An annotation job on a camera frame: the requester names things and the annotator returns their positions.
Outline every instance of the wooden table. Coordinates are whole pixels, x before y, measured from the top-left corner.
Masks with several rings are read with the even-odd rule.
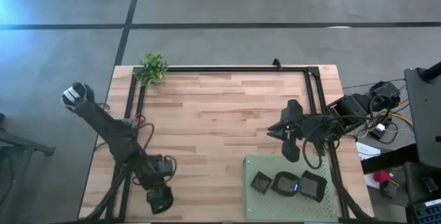
[[[343,95],[337,67],[319,68],[326,102],[331,103]],[[132,70],[132,66],[115,68],[107,99],[115,119],[123,118]],[[315,88],[314,94],[319,108]],[[176,176],[169,182],[174,205],[153,216],[144,189],[131,185],[126,221],[246,221],[242,161],[247,154],[280,154],[282,142],[267,136],[266,128],[280,120],[290,99],[298,100],[304,113],[310,112],[302,73],[168,72],[160,85],[148,88],[143,114],[156,128],[147,153],[172,155],[178,161]],[[149,128],[140,131],[141,146],[149,133]],[[308,153],[315,154],[309,144]],[[345,187],[373,216],[354,140],[343,138],[337,154]],[[87,216],[107,192],[113,168],[109,150],[98,149],[80,217]]]

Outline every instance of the yellow wire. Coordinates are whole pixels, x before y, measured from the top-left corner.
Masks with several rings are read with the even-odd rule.
[[[408,100],[409,100],[408,98],[406,98],[405,100],[402,100],[402,101],[396,106],[396,108],[397,108],[398,106],[402,105],[403,103],[407,102]],[[407,122],[408,124],[410,124],[410,125],[413,126],[413,123],[412,123],[410,120],[408,120],[406,117],[403,117],[403,116],[400,116],[399,114],[394,114],[394,113],[391,113],[391,114],[389,114],[389,115],[394,116],[394,117],[399,118],[399,119],[402,119],[403,121],[405,121],[405,122]],[[371,127],[370,124],[369,124],[367,127],[369,128],[369,130],[373,130],[373,129],[375,128],[375,127]]]
[[[402,105],[403,103],[407,102],[408,100],[409,100],[409,99],[405,99],[405,100],[401,101],[401,102],[398,104],[398,106]]]

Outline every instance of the black stand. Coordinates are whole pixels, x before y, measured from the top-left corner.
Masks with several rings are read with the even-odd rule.
[[[4,119],[4,115],[0,114],[0,119]],[[13,177],[11,178],[11,184],[8,191],[5,193],[3,201],[0,203],[0,223],[14,223],[12,210],[17,204],[18,193],[25,180],[25,174],[28,170],[30,159],[34,151],[40,151],[46,156],[52,156],[55,151],[55,147],[48,147],[46,145],[25,139],[6,132],[4,129],[0,129],[0,143],[6,143],[8,146],[0,147],[0,162],[5,157],[9,158],[9,163],[12,162],[11,155],[9,153],[16,152],[22,153],[21,160],[17,166],[14,166],[16,172],[11,172]]]

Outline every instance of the white cable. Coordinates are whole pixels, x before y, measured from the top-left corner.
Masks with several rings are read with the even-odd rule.
[[[400,129],[400,130],[396,130],[396,131],[391,131],[391,130],[385,130],[386,132],[390,132],[390,133],[396,133],[396,132],[398,132],[398,134],[400,134],[400,132],[401,131],[404,131],[404,132],[407,132],[409,135],[411,135],[412,137],[415,137],[415,135],[412,133],[412,132],[410,132],[410,131],[408,131],[407,129]]]
[[[356,136],[357,137],[357,139],[362,139],[362,138],[365,138],[366,136],[367,136],[367,133],[369,132],[369,128],[366,128],[366,133],[365,133],[365,135],[363,135],[362,137],[358,137],[358,136]]]

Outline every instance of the black metal frame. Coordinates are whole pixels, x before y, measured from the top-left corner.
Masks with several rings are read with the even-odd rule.
[[[312,89],[311,78],[315,78],[318,98],[320,101],[320,108],[322,113],[326,113],[326,102],[325,102],[325,93],[323,92],[323,86],[320,78],[320,70],[318,67],[282,67],[278,59],[275,59],[273,65],[268,66],[245,66],[245,67],[234,67],[234,66],[198,66],[198,67],[170,67],[168,72],[301,72],[305,76],[306,89],[308,94],[309,106],[311,108],[311,114],[317,114],[316,104],[314,101],[314,91]],[[124,118],[130,118],[134,93],[136,89],[136,79],[132,76],[132,80],[130,82],[129,95],[127,98],[127,105],[125,107]],[[138,105],[136,107],[136,114],[142,114],[143,109],[143,99],[145,97],[145,87],[140,88]],[[338,178],[342,180],[340,173],[340,166],[338,164],[338,158],[336,153],[336,148],[331,143],[329,145],[329,153],[331,158],[331,164]],[[115,165],[114,174],[112,178],[112,182],[115,180],[116,176],[119,174],[121,165]],[[127,210],[127,202],[130,193],[130,184],[131,184],[131,174],[127,176],[123,186],[122,200],[121,206],[119,209],[119,215],[117,217],[113,216],[114,212],[114,203],[115,199],[111,199],[105,213],[105,219],[111,222],[124,222],[125,221],[125,213]],[[348,206],[345,203],[344,199],[338,195],[338,199],[340,202],[340,208],[342,211],[343,218],[349,217]]]
[[[0,30],[122,30],[121,40],[119,42],[118,50],[116,52],[116,57],[114,59],[114,65],[121,65],[123,60],[123,55],[125,52],[125,47],[127,45],[128,36],[130,30],[215,30],[215,29],[256,29],[256,28],[337,28],[337,27],[345,27],[345,28],[423,28],[423,27],[441,27],[441,21],[422,21],[422,22],[335,22],[335,23],[133,23],[134,13],[136,10],[136,4],[138,0],[131,0],[129,10],[127,12],[127,16],[124,23],[98,23],[98,24],[2,24],[0,25]],[[182,72],[201,72],[201,71],[211,71],[211,72],[220,72],[222,70],[226,71],[243,71],[243,72],[252,72],[252,71],[274,71],[275,67],[271,67],[270,69],[264,68],[234,68],[234,67],[223,67],[223,68],[209,68],[209,67],[201,67],[201,68],[170,68],[170,71],[182,71]],[[326,103],[325,97],[323,94],[323,88],[320,81],[320,73],[318,68],[308,67],[308,68],[285,68],[284,71],[292,71],[292,72],[304,72],[305,78],[307,79],[307,90],[309,97],[309,104],[311,106],[311,113],[315,112],[315,102],[314,102],[314,94],[312,94],[310,74],[315,76],[317,89],[318,89],[318,98],[320,100],[320,106],[322,112],[325,113]],[[136,86],[136,79],[132,78],[129,99],[127,100],[127,106],[125,110],[125,118],[130,118],[130,113],[132,109],[132,102],[134,97],[134,91]],[[145,88],[141,88],[142,95],[145,94]],[[142,110],[142,101],[139,101],[136,113],[138,114]],[[329,145],[329,152],[331,155],[331,162],[335,166],[335,171],[338,177],[341,179],[340,168],[338,167],[338,159],[335,151],[334,144]],[[119,165],[116,165],[114,170],[113,179],[116,178],[116,175],[119,172]],[[128,192],[130,188],[130,183],[125,183],[123,192]],[[344,218],[349,218],[349,211],[347,209],[346,204],[340,198],[340,204],[342,209],[342,215]],[[125,216],[125,210],[127,206],[121,208],[120,210],[120,218],[112,218],[113,209],[114,209],[114,199],[111,201],[109,207],[106,210],[105,217],[107,220],[121,221],[121,217]]]
[[[2,203],[0,209],[0,222],[3,223],[11,223],[13,222],[13,218],[15,216],[12,215],[11,210],[13,210],[18,204],[18,194],[20,188],[23,186],[25,181],[25,175],[28,171],[28,167],[30,164],[30,160],[32,158],[32,154],[36,151],[44,153],[45,156],[52,156],[55,151],[55,147],[49,147],[44,144],[37,143],[30,139],[26,139],[14,134],[11,134],[5,130],[0,129],[0,143],[8,144],[7,146],[0,149],[0,157],[10,156],[7,153],[9,152],[20,152],[23,153],[20,158],[17,166],[17,170],[15,172],[11,172],[12,176],[12,184],[10,185],[8,191],[5,193],[4,201]]]

